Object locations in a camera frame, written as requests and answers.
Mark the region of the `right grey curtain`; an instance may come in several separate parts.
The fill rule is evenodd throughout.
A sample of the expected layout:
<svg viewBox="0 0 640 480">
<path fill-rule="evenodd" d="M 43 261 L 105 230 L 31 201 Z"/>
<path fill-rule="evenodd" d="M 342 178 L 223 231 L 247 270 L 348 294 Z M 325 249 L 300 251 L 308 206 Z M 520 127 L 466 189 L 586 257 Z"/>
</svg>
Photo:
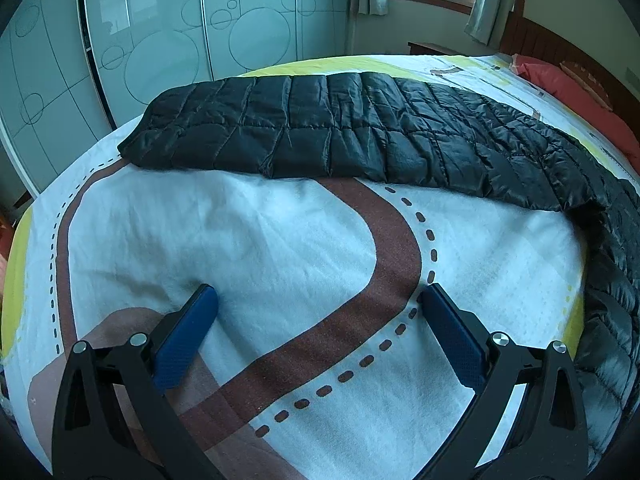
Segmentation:
<svg viewBox="0 0 640 480">
<path fill-rule="evenodd" d="M 515 0 L 475 0 L 465 33 L 478 44 L 497 49 Z"/>
</svg>

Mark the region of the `dark wooden bedside table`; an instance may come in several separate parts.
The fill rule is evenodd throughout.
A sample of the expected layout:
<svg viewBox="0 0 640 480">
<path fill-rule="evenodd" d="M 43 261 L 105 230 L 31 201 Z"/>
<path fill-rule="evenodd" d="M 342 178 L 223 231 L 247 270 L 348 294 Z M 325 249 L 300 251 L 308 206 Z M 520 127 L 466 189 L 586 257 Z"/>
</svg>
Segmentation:
<svg viewBox="0 0 640 480">
<path fill-rule="evenodd" d="M 458 55 L 457 51 L 442 47 L 439 44 L 409 41 L 408 47 L 410 55 Z"/>
</svg>

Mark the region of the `black quilted down jacket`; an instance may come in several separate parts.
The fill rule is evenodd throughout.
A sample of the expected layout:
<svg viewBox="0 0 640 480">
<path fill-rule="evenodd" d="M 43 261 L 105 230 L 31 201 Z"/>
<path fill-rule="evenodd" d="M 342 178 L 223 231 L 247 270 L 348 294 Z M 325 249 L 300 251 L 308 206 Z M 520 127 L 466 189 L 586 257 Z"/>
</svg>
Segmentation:
<svg viewBox="0 0 640 480">
<path fill-rule="evenodd" d="M 597 466 L 639 406 L 639 197 L 563 131 L 471 91 L 381 73 L 167 90 L 119 144 L 149 170 L 446 188 L 567 214 L 587 240 L 577 370 Z"/>
</svg>

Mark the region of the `patterned orange cushion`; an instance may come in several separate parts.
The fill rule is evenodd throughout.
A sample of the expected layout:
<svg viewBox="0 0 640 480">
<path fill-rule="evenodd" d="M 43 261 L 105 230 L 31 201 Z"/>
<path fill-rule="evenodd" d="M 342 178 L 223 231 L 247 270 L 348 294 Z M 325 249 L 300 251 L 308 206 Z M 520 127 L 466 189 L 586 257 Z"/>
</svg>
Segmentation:
<svg viewBox="0 0 640 480">
<path fill-rule="evenodd" d="M 613 107 L 608 92 L 605 91 L 602 84 L 597 81 L 589 70 L 576 62 L 570 61 L 561 62 L 560 67 L 567 76 L 576 81 L 596 102 L 609 112 L 612 112 Z"/>
</svg>

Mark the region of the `red pillow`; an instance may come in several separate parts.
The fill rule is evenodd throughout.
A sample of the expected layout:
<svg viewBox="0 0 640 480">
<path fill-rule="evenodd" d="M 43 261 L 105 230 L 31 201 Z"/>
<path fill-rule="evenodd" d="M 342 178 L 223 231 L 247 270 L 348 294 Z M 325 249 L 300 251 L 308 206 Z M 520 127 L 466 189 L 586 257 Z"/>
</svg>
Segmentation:
<svg viewBox="0 0 640 480">
<path fill-rule="evenodd" d="M 589 122 L 625 155 L 634 171 L 639 172 L 639 141 L 631 128 L 613 111 L 609 112 L 596 102 L 576 81 L 567 76 L 560 66 L 538 58 L 514 54 L 511 70 L 544 89 Z"/>
</svg>

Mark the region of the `dark wooden headboard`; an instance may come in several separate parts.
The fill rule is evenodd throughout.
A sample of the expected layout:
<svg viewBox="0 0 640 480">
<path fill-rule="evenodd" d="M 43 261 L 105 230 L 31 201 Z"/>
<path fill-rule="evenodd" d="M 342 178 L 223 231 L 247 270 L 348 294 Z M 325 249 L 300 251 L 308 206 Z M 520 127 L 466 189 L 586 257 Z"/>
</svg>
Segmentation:
<svg viewBox="0 0 640 480">
<path fill-rule="evenodd" d="M 499 51 L 531 56 L 556 66 L 561 62 L 578 63 L 602 84 L 613 112 L 626 122 L 635 136 L 639 135 L 639 99 L 594 58 L 555 32 L 510 12 Z"/>
</svg>

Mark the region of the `patterned white bed sheet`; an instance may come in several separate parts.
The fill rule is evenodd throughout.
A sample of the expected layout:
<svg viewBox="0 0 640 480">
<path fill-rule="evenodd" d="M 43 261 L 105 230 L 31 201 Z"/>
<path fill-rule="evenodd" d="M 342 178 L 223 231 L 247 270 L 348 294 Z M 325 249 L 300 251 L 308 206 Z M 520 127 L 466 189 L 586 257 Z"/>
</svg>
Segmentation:
<svg viewBox="0 0 640 480">
<path fill-rule="evenodd" d="M 639 197 L 622 152 L 495 55 L 326 58 L 240 77 L 367 72 L 513 107 Z M 578 379 L 588 244 L 567 214 L 356 177 L 144 169 L 118 149 L 144 112 L 45 188 L 14 236 L 2 363 L 41 466 L 73 344 L 149 333 L 201 284 L 218 313 L 166 398 L 229 479 L 413 478 L 474 396 L 421 313 L 431 284 L 520 346 L 564 342 Z"/>
</svg>

